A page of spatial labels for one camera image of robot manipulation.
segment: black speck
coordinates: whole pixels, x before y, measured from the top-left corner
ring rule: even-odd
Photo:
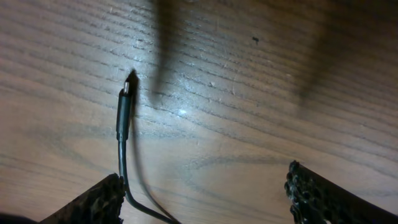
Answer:
[[[257,37],[253,37],[252,40],[256,41],[256,45],[259,45],[259,39]]]

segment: wooden surface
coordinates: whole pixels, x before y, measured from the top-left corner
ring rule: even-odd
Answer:
[[[135,68],[147,181],[183,223],[293,223],[294,159],[398,213],[398,14],[363,2],[0,1],[0,212],[42,220],[118,171]]]

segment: bright light spot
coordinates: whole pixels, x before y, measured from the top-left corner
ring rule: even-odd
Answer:
[[[185,111],[185,110],[178,110],[178,114],[179,115],[184,115],[184,114],[186,114],[187,113],[187,111]]]

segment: cable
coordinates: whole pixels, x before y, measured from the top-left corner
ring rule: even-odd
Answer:
[[[137,134],[136,134],[136,124],[134,122],[134,115],[136,113],[136,100],[137,100],[137,91],[138,91],[138,78],[133,71],[126,82],[124,83],[124,88],[119,93],[119,103],[118,103],[118,117],[116,123],[116,138],[118,139],[118,151],[119,151],[119,174],[124,179],[124,187],[126,191],[126,200],[136,209],[162,220],[166,223],[171,224],[180,224],[180,222],[174,218],[169,212],[167,212],[158,202],[156,202],[155,198],[150,193],[147,185],[144,181],[144,175],[142,173],[141,160],[139,158],[139,150],[137,143]],[[131,118],[132,123],[132,145],[133,145],[133,153],[134,153],[134,162],[136,165],[137,176],[139,179],[139,183],[148,196],[149,200],[168,218],[160,213],[153,211],[150,208],[147,208],[137,202],[134,197],[131,195],[129,181],[127,177],[127,160],[126,160],[126,141],[129,136],[129,122]]]

